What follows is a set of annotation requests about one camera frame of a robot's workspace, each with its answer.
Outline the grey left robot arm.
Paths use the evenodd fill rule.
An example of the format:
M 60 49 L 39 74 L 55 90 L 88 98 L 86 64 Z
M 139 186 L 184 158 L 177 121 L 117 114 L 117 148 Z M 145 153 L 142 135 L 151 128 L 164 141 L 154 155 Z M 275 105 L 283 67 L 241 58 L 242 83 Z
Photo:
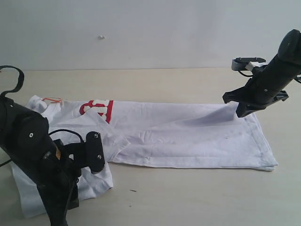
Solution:
M 0 146 L 35 184 L 50 224 L 66 226 L 80 171 L 48 133 L 47 118 L 7 97 L 0 98 Z

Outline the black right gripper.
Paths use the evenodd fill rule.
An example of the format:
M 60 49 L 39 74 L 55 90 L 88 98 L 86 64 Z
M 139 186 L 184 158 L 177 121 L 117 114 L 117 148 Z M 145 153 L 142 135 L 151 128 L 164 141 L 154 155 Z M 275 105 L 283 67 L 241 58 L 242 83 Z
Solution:
M 225 104 L 239 103 L 236 115 L 246 117 L 263 110 L 278 101 L 286 101 L 288 94 L 284 90 L 289 84 L 289 71 L 284 68 L 254 68 L 252 78 L 244 87 L 225 92 L 222 99 Z

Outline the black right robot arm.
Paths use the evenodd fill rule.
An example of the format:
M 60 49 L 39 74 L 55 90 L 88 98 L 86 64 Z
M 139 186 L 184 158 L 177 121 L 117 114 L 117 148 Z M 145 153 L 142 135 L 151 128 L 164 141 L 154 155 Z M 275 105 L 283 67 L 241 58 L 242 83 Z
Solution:
M 284 88 L 293 80 L 301 81 L 300 31 L 293 29 L 286 34 L 269 63 L 260 57 L 238 57 L 232 60 L 231 69 L 241 75 L 245 71 L 251 72 L 243 87 L 222 96 L 224 103 L 238 103 L 237 117 L 246 117 L 287 100 L 289 96 Z

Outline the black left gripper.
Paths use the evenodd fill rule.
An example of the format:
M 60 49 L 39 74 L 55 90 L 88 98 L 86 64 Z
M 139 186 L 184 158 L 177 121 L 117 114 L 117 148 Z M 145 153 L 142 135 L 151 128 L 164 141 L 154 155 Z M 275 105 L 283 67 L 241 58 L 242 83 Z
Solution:
M 86 142 L 64 145 L 60 139 L 42 138 L 35 143 L 39 195 L 52 226 L 67 226 L 67 208 L 79 207 L 78 182 L 87 166 Z

